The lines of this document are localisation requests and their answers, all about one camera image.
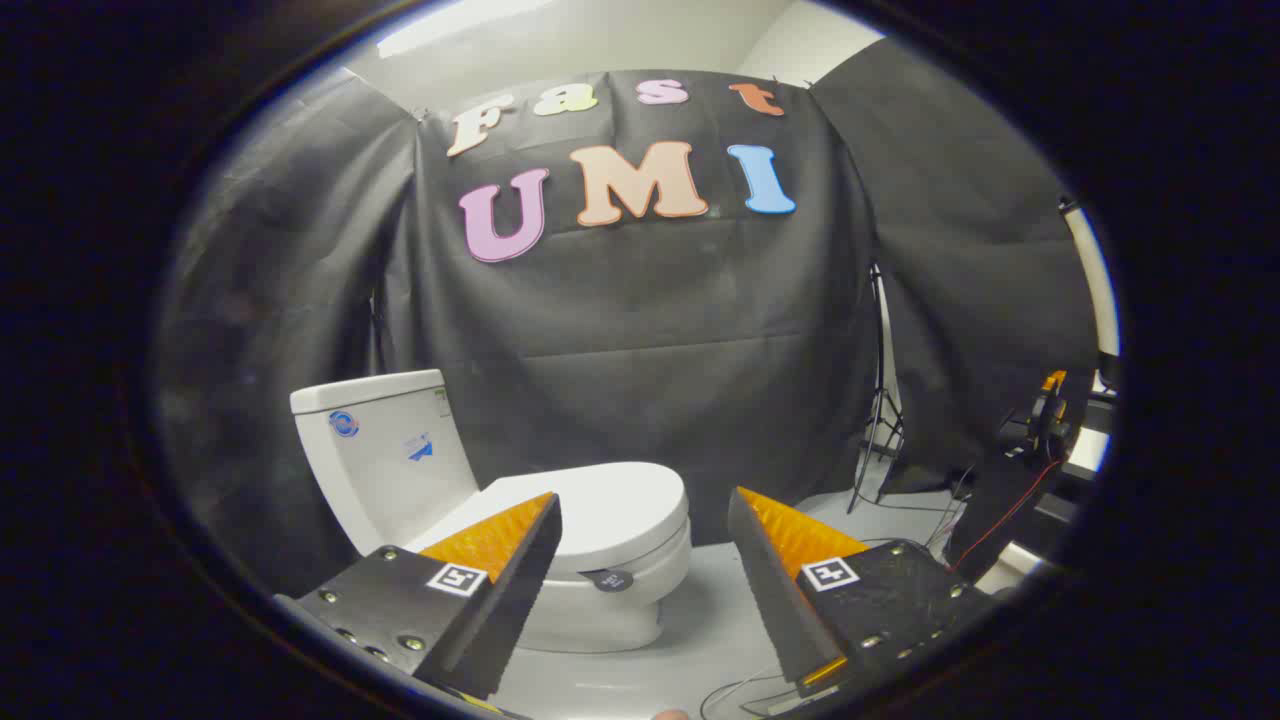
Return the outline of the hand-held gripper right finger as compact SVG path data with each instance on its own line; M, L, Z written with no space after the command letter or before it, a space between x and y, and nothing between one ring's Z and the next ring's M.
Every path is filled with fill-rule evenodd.
M870 547L744 487L727 527L783 678L803 697L876 691L996 610L919 544Z

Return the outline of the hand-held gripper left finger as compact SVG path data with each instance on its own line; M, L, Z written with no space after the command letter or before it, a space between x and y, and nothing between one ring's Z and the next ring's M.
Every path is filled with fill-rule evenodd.
M502 682L562 537L545 492L425 550L381 544L276 606L298 628L412 689L485 701Z

